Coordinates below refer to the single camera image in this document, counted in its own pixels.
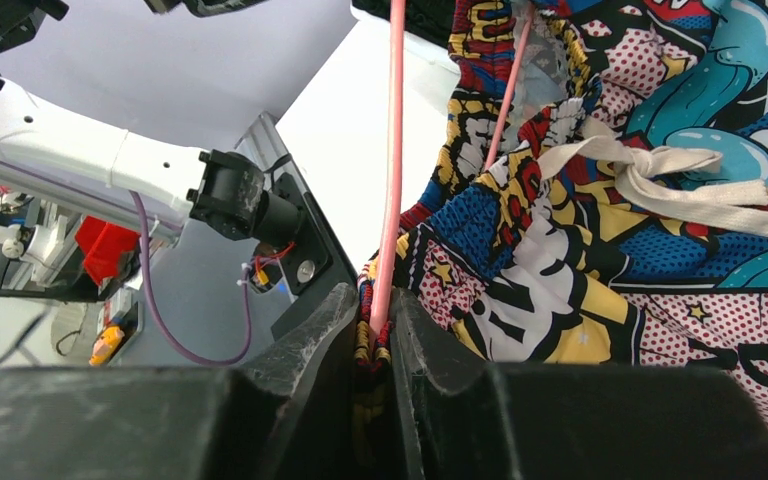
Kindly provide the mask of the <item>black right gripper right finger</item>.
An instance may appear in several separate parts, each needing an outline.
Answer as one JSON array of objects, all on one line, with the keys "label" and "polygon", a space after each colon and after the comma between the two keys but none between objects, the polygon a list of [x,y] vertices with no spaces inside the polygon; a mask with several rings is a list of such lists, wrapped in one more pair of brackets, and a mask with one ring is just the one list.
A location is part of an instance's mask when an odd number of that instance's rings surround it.
[{"label": "black right gripper right finger", "polygon": [[768,430],[713,369],[492,363],[391,297],[405,479],[768,479]]}]

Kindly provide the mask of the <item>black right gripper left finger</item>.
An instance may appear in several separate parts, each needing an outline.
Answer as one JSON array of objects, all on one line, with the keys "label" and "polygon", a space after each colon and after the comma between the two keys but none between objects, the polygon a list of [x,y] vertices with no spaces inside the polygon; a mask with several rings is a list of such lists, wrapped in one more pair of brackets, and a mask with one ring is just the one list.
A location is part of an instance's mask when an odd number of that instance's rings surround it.
[{"label": "black right gripper left finger", "polygon": [[359,298],[234,368],[0,369],[0,479],[350,479]]}]

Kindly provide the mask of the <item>comic print shorts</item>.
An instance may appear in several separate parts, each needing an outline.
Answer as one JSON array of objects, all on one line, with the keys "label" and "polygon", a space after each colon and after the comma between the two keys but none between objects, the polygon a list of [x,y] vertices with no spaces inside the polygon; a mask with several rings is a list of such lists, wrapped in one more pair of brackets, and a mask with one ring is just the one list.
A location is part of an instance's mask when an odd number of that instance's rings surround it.
[{"label": "comic print shorts", "polygon": [[487,360],[723,370],[768,427],[768,1],[459,1],[393,280]]}]

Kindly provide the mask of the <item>black shorts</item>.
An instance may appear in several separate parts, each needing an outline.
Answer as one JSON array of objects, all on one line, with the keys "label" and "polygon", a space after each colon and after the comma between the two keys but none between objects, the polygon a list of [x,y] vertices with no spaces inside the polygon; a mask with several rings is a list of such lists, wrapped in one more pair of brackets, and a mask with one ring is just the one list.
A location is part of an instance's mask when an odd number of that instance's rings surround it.
[{"label": "black shorts", "polygon": [[[372,17],[390,20],[390,0],[351,0],[351,6]],[[407,0],[405,30],[446,48],[452,29],[455,0]]]}]

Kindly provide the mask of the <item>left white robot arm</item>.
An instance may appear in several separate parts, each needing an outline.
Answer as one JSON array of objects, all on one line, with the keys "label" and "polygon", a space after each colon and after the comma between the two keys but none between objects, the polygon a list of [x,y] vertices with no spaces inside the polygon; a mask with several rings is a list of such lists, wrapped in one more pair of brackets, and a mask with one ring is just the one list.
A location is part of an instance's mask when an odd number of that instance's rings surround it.
[{"label": "left white robot arm", "polygon": [[160,204],[231,240],[294,240],[303,211],[265,187],[265,173],[236,152],[174,145],[80,115],[0,76],[0,165],[68,173]]}]

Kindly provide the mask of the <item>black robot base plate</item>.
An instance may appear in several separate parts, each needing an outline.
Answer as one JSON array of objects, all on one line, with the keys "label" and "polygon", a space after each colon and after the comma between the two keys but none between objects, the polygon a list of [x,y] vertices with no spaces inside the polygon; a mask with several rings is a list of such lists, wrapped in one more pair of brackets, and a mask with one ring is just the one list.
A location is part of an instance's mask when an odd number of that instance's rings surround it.
[{"label": "black robot base plate", "polygon": [[276,268],[280,278],[267,294],[287,298],[286,309],[271,325],[279,339],[301,325],[338,284],[354,283],[355,269],[341,247],[324,212],[310,191],[302,170],[296,165],[276,128],[276,119],[261,113],[236,145],[236,151],[255,162],[264,172],[270,200],[261,229],[284,235],[290,218],[289,207],[297,210],[294,237],[283,240],[266,269]]}]

